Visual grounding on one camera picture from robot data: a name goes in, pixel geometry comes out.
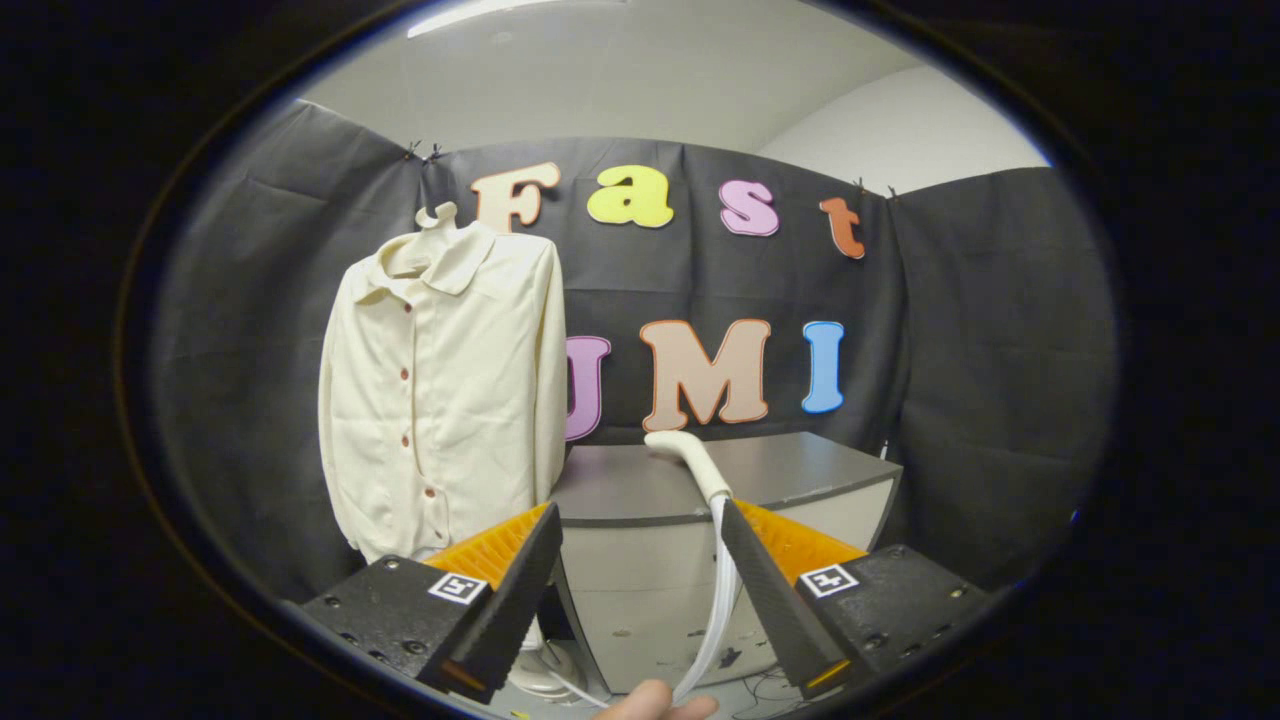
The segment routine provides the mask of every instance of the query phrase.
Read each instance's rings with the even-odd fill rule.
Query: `pink letter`
[[[573,411],[564,421],[564,439],[586,437],[600,424],[604,397],[600,393],[600,360],[609,351],[603,337],[577,336],[564,342],[570,377],[573,378]]]
[[[721,220],[735,234],[760,237],[778,232],[778,214],[773,211],[773,193],[758,182],[728,181],[721,186]]]

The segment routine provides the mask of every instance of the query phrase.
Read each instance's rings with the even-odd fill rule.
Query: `yellow letter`
[[[764,402],[764,341],[769,323],[737,320],[724,331],[712,363],[684,320],[659,320],[640,328],[640,340],[653,348],[653,413],[644,429],[678,430],[689,423],[680,411],[684,391],[689,407],[705,425],[728,389],[719,418],[726,423],[759,420],[769,413]]]
[[[559,182],[559,168],[556,163],[530,165],[518,170],[497,173],[471,183],[476,200],[476,220],[497,232],[511,232],[511,217],[520,215],[521,224],[532,224],[541,209],[543,193],[536,186],[556,187]],[[520,195],[516,195],[516,186]]]
[[[635,222],[646,228],[660,228],[676,217],[667,208],[667,176],[644,165],[618,165],[595,178],[605,186],[586,201],[586,211],[602,223],[621,225]]]

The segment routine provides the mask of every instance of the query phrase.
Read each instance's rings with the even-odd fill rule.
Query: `human hand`
[[[596,712],[591,720],[707,720],[717,710],[719,702],[710,696],[698,696],[680,707],[672,707],[671,685],[662,680],[645,680],[626,700]]]

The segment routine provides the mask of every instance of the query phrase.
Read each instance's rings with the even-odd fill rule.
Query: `black backdrop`
[[[270,592],[307,600],[360,562],[333,520],[315,433],[320,345],[343,270],[412,231],[417,208],[452,200],[460,225],[470,223],[472,181],[548,160],[562,179],[516,229],[557,243],[568,334],[613,346],[603,419],[579,442],[641,442],[653,401],[641,325],[687,320],[714,354],[732,322],[760,318],[772,325],[768,415],[687,429],[708,439],[809,430],[873,454],[890,439],[908,470],[886,539],[980,584],[1015,580],[1068,527],[1106,434],[1116,357],[1100,240],[1052,170],[884,199],[659,141],[548,140],[424,163],[297,101],[209,181],[168,259],[150,354],[174,475]],[[671,179],[669,224],[589,217],[595,176],[622,164]],[[732,178],[773,191],[774,236],[723,227],[717,191]],[[860,260],[835,249],[817,208],[837,196],[860,215]],[[801,331],[813,320],[845,327],[845,401],[818,415],[800,407],[810,374]]]

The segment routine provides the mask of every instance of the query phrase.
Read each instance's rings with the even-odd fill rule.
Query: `white hook handle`
[[[689,471],[694,474],[694,482],[703,492],[707,505],[710,505],[712,498],[717,495],[733,497],[733,491],[724,482],[724,477],[719,474],[716,462],[707,454],[707,447],[698,436],[684,430],[658,430],[644,436],[644,443],[659,452],[680,456],[685,465],[689,465]]]
[[[438,227],[440,223],[452,220],[457,214],[458,214],[458,206],[454,202],[449,201],[449,202],[442,202],[440,205],[435,206],[434,218],[426,214],[426,208],[422,208],[417,211],[416,215],[413,215],[413,220],[417,222],[417,227],[429,231],[431,228]]]

